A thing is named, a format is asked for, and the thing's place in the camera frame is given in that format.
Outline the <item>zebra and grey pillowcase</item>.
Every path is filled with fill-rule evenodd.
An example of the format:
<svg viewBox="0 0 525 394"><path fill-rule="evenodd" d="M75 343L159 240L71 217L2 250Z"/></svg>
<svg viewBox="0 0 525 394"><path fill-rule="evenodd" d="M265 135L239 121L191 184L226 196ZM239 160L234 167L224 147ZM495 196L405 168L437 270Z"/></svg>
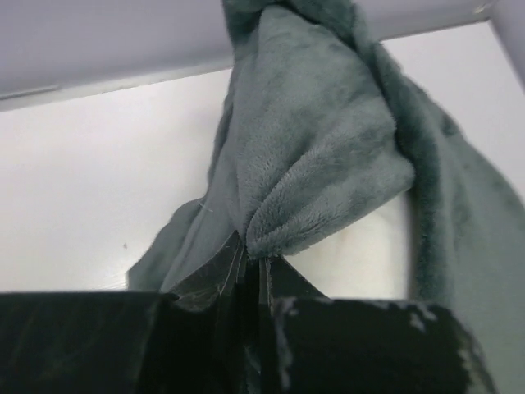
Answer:
<svg viewBox="0 0 525 394"><path fill-rule="evenodd" d="M201 199L128 273L165 291L238 233L297 254L411 192L412 293L467 319L502 393L524 390L524 207L373 38L351 1L225 1L234 66Z"/></svg>

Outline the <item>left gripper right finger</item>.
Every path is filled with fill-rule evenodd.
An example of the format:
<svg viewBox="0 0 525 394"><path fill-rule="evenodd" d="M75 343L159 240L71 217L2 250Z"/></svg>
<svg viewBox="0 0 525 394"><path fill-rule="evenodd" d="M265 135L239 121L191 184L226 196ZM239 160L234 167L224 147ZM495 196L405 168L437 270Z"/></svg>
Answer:
<svg viewBox="0 0 525 394"><path fill-rule="evenodd" d="M258 268L263 392L495 392L475 338L449 309L333 300L283 259Z"/></svg>

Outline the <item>white pillow insert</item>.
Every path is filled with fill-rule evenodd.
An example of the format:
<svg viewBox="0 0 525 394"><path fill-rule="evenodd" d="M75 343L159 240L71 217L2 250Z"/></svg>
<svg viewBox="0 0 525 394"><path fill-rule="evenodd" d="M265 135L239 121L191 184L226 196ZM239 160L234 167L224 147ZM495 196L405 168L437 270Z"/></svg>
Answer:
<svg viewBox="0 0 525 394"><path fill-rule="evenodd" d="M404 193L285 259L330 298L402 300L409 294L413 222Z"/></svg>

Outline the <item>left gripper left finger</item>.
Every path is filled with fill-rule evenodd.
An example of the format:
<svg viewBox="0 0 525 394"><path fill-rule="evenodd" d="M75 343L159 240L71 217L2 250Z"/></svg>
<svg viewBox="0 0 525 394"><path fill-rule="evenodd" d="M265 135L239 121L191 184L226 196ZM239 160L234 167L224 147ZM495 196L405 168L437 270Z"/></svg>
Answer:
<svg viewBox="0 0 525 394"><path fill-rule="evenodd" d="M1 296L4 393L244 393L232 235L170 291Z"/></svg>

